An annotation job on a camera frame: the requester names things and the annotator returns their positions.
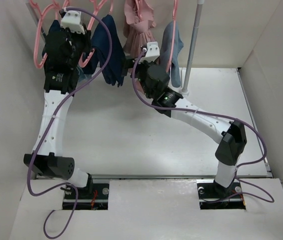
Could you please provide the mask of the dark blue denim trousers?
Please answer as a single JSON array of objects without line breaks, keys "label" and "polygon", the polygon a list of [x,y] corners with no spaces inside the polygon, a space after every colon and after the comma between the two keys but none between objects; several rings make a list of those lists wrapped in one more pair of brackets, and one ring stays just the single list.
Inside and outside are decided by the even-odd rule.
[{"label": "dark blue denim trousers", "polygon": [[105,82],[121,87],[124,83],[122,60],[125,58],[125,53],[117,34],[114,18],[108,14],[102,18],[102,22],[108,28],[111,39],[103,25],[99,23],[91,38],[91,45],[95,51],[82,70],[86,75],[93,75],[97,67],[101,68],[107,62],[102,71]]}]

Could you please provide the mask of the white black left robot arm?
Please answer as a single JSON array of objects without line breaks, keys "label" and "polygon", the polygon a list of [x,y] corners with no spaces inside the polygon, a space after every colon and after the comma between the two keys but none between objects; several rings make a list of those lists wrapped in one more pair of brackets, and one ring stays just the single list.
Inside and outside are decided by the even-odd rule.
[{"label": "white black left robot arm", "polygon": [[71,32],[66,28],[50,31],[46,36],[43,115],[32,153],[23,157],[29,173],[68,182],[84,199],[93,194],[92,177],[80,170],[72,157],[63,155],[63,135],[79,81],[77,66],[82,54],[90,50],[90,31]]}]

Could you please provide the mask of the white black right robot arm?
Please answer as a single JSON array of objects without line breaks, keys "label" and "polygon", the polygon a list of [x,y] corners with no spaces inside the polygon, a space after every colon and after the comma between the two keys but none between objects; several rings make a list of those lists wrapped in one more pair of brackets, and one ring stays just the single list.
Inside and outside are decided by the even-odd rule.
[{"label": "white black right robot arm", "polygon": [[218,147],[215,157],[218,160],[217,173],[212,190],[218,197],[231,193],[239,157],[247,144],[245,126],[238,120],[227,121],[207,114],[191,104],[180,93],[172,90],[169,75],[155,62],[138,62],[132,57],[123,60],[123,76],[135,68],[131,77],[140,83],[145,97],[151,99],[151,107],[160,114],[182,121],[209,136]]}]

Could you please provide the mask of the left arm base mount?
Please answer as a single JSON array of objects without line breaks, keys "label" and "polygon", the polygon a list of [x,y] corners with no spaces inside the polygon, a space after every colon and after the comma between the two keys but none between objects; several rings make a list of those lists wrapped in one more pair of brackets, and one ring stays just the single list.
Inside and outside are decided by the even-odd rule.
[{"label": "left arm base mount", "polygon": [[[75,210],[107,210],[109,202],[109,183],[94,183],[92,190],[78,188],[78,198]],[[61,187],[64,191],[63,210],[72,210],[76,200],[76,192],[70,186]]]}]

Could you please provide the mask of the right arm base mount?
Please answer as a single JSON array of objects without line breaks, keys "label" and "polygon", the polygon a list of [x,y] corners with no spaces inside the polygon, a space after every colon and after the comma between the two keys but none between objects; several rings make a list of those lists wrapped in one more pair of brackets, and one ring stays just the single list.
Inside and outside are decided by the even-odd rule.
[{"label": "right arm base mount", "polygon": [[199,207],[201,210],[246,210],[246,204],[239,182],[224,188],[215,182],[197,184]]}]

